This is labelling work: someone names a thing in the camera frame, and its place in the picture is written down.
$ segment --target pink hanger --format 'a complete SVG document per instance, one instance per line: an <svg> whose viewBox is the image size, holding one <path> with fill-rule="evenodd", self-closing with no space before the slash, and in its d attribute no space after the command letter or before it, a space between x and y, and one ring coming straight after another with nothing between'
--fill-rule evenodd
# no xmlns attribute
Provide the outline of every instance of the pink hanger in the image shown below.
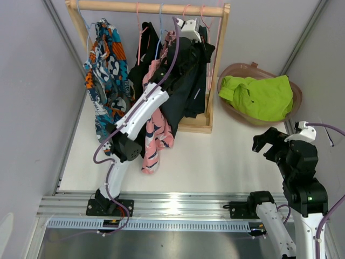
<svg viewBox="0 0 345 259"><path fill-rule="evenodd" d="M139 48L138 48L138 66L140 64L140 48L141 48L141 36L142 34L147 30L148 27L146 27L143 31L141 31L141 27L140 27L140 20L139 20L139 12L138 12L138 6L139 6L139 3L136 2L136 18L138 19L138 28L139 28Z"/></svg>
<svg viewBox="0 0 345 259"><path fill-rule="evenodd" d="M223 1L218 0L217 6L222 5L222 4L223 4ZM212 17L212 20L211 20L210 25L207 25L207 24L205 23L204 17L203 17L204 7L205 7L205 5L202 5L202 6L201 6L201 21L202 21L203 24L206 26L206 28L207 28L207 30L208 30L208 32L209 32L208 43L211 44L211 26L212 26L213 21L215 20L215 18ZM220 33L221 21L222 21L222 19L220 18L220 19L219 19L219 23L218 23L218 32L217 32L217 41L216 41L215 53L217 53L217 50L218 50L218 38L219 38L219 33ZM213 72L214 72L214 70L215 70L215 63L213 62L212 73L211 73L210 66L211 66L210 63L208 63L208 70L209 70L208 82L207 82L207 88L208 88L208 90L211 90L211 85L212 85L212 81L213 81Z"/></svg>

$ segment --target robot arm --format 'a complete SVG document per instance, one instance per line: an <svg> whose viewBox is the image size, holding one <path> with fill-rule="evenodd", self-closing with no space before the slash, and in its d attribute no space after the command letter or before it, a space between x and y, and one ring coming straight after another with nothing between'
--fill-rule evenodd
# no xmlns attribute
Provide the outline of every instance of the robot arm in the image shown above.
<svg viewBox="0 0 345 259"><path fill-rule="evenodd" d="M280 217L273 197L269 192L253 192L245 205L230 202L230 211L245 211L252 218L260 218L271 237L277 258L283 259L316 259L315 235L319 223L328 212L327 192L314 177L318 162L316 147L310 144L316 137L313 127L307 122L296 123L296 133L288 136L271 127L264 134L254 137L252 150L260 150L268 143L272 147L264 157L275 162L283 177L284 196L292 209L295 224L296 244ZM319 240L325 240L324 229ZM325 259L325 242L320 243L321 258Z"/></svg>
<svg viewBox="0 0 345 259"><path fill-rule="evenodd" d="M113 137L114 148L112 150L112 158L115 160L115 163L112 162L109 165L111 167L109 179L106 179L105 184L95 194L95 200L107 214L111 214L115 210L116 205L108 198L105 185L108 184L112 197L119 196L121 184L128 166L141 152L141 146L135 142L140 129L154 111L169 99L166 91L162 90L160 86L155 86L155 83L149 83L140 99L116 123L116 128L120 128L120 131Z"/></svg>

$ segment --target clothes hanger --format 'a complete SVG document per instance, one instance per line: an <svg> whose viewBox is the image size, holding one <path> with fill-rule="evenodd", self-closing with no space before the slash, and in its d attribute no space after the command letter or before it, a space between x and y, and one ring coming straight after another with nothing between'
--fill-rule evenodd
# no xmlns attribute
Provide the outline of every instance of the clothes hanger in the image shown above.
<svg viewBox="0 0 345 259"><path fill-rule="evenodd" d="M86 20L84 19L83 15L82 15L81 12L80 12L80 9L79 9L79 0L77 0L77 9L78 9L78 13L80 14L80 17L81 17L82 20L84 21L84 24L85 24L85 26L86 26L86 30L87 30L87 33L88 33L88 35L87 35L87 41L86 41L86 47L87 47L87 52L86 52L86 54L87 54L87 59L86 59L86 60L87 60L87 61L86 61L86 62L88 62L88 61L89 61L89 53L88 53L89 48L88 48L88 42L89 42L90 36L91 36L90 31L91 31L92 25L95 25L95 26L96 26L96 23L91 23L90 25L87 24ZM103 39L102 39L102 41L101 41L101 43L100 43L100 45L99 45L99 48L98 48L98 52L97 52L97 55L96 55L96 63L98 62L98 58L99 58L99 54L100 54L100 52L101 52L101 46L102 46L102 44L103 44Z"/></svg>
<svg viewBox="0 0 345 259"><path fill-rule="evenodd" d="M199 22L198 19L191 19L186 21L185 20L185 12L187 10L187 7L189 7L190 4L187 4L183 9L183 20L177 19L177 25L181 27L181 36L189 38L190 40L195 40L196 42L201 42L201 37L199 34Z"/></svg>
<svg viewBox="0 0 345 259"><path fill-rule="evenodd" d="M139 2L136 2L136 18L138 20L138 28L139 28L139 48L138 48L138 66L140 64L140 49L141 49L141 37L142 34L147 30L148 27L146 27L143 31L141 31L141 27L140 27L140 20L139 20L139 12L138 12L138 6L139 6Z"/></svg>
<svg viewBox="0 0 345 259"><path fill-rule="evenodd" d="M222 0L218 0L217 6L222 5L222 4L223 4L223 1ZM212 26L212 23L215 20L215 18L212 17L210 25L207 25L206 22L204 21L204 17L203 17L204 7L205 7L205 5L201 6L201 21L203 22L203 24L207 28L207 31L208 31L208 34L209 34L208 35L208 43L211 44L211 26ZM218 23L218 32L217 32L217 41L216 41L215 53L217 53L217 49L218 49L218 40L219 40L219 33L220 33L220 25L221 25L221 23L222 23L222 19L220 18L219 19L219 23ZM211 85L212 85L212 81L213 81L213 72L215 70L215 64L213 63L212 70L211 70L211 65L210 65L210 63L208 63L208 70L209 70L209 73L208 73L207 89L211 90Z"/></svg>
<svg viewBox="0 0 345 259"><path fill-rule="evenodd" d="M157 48L156 48L156 55L155 55L155 60L158 58L157 55L158 55L158 47L161 43L161 39L162 39L162 35L163 35L163 26L162 26L162 7L163 7L163 3L161 4L161 7L160 7L160 39L157 43Z"/></svg>

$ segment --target metal frame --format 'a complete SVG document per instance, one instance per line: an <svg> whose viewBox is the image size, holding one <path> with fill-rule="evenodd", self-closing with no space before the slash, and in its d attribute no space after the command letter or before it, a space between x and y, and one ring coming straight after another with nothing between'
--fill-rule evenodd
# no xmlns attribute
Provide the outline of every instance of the metal frame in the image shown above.
<svg viewBox="0 0 345 259"><path fill-rule="evenodd" d="M50 0L42 0L46 6L52 20L55 22L59 33L64 39L67 48L75 58L79 67L81 61L71 43L65 28L56 13L53 4ZM317 19L321 16L322 10L325 8L329 0L320 0L318 7L309 20L301 38L297 42L291 56L289 57L282 72L288 71L293 63L297 53L301 50L304 42L309 36L312 28L315 26ZM37 214L36 227L32 235L32 240L29 245L26 258L36 259L39 255L39 250L43 241L45 230L50 219L56 217L68 217L72 219L96 219L96 217L88 217L85 215L87 200L92 195L90 192L61 192L58 190L59 181L63 175L63 171L68 159L68 154L73 142L75 130L78 125L81 110L84 105L84 99L81 103L78 118L75 121L73 133L70 136L70 143L66 149L66 155L60 166L60 173L57 179L56 188L53 190L53 196L45 196L42 199L39 211ZM292 133L293 127L291 122L285 123L288 133ZM154 220L154 221L182 221L182 222L238 222L238 220L230 219L230 213L223 209L222 206L228 201L246 201L248 193L122 193L122 199L134 199L134 220ZM276 203L281 205L286 203L283 194L272 194ZM335 241L330 231L326 232L326 253L328 258L340 258Z"/></svg>

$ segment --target brown plastic basket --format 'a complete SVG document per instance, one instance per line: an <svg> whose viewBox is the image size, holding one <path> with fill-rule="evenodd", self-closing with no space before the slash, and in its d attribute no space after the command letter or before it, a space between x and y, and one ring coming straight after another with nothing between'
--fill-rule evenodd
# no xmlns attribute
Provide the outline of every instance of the brown plastic basket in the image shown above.
<svg viewBox="0 0 345 259"><path fill-rule="evenodd" d="M233 76L233 77L252 77L255 79L264 79L264 78L272 78L277 77L271 73L268 73L264 70L257 68L258 64L252 63L251 65L245 64L245 63L235 63L230 66L228 66L223 73L220 75L218 80L218 93L220 91L222 79L225 76ZM283 120L280 121L265 121L265 120L259 120L256 118L253 118L247 114L241 113L240 111L237 111L235 108L233 108L230 104L228 104L223 98L221 98L221 103L224 106L224 108L228 111L228 113L235 117L238 120L241 120L239 115L241 115L243 118L245 118L247 121L249 121L251 124L254 124L256 126L269 126L269 125L275 125L280 122L287 121L291 116L294 116L298 109L301 106L302 103L302 91L298 86L296 86L293 82L290 82L291 90L293 93L293 106L291 112L289 112Z"/></svg>

